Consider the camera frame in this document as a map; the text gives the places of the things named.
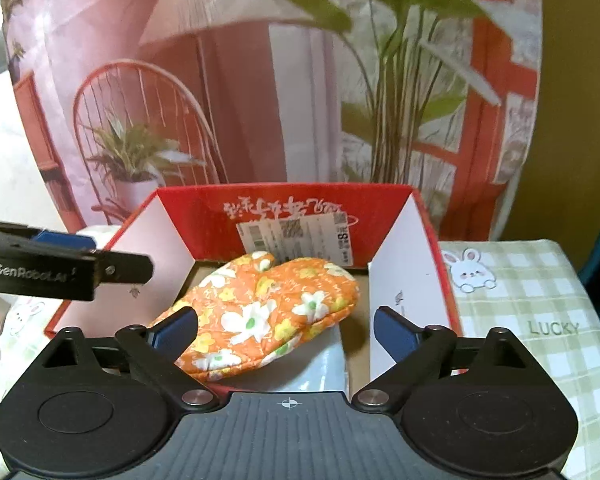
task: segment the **gray ribbed surface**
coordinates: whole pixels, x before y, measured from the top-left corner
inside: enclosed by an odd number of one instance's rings
[[[299,403],[291,410],[281,404],[289,397]],[[110,480],[457,478],[421,459],[387,416],[326,393],[233,394],[218,412],[185,416],[157,454]]]

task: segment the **white wall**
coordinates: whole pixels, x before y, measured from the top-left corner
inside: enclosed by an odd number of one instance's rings
[[[9,74],[0,74],[0,220],[64,231],[24,134]]]

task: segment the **brown wall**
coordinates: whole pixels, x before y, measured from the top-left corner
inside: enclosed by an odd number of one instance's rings
[[[543,0],[538,120],[502,239],[550,238],[579,269],[600,231],[600,0]]]

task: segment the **orange floral fabric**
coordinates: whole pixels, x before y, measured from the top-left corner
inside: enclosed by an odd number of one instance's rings
[[[267,365],[347,317],[358,302],[356,280],[320,258],[274,266],[270,253],[245,254],[212,272],[163,312],[198,314],[198,336],[176,361],[199,381]]]

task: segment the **cardboard bottom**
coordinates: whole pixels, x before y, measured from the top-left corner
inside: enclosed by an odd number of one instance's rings
[[[184,296],[189,288],[199,284],[220,265],[211,262],[196,262],[178,297]],[[350,272],[360,286],[360,300],[350,316],[340,322],[340,335],[349,373],[349,396],[369,382],[370,333],[368,275],[364,270],[351,270]]]

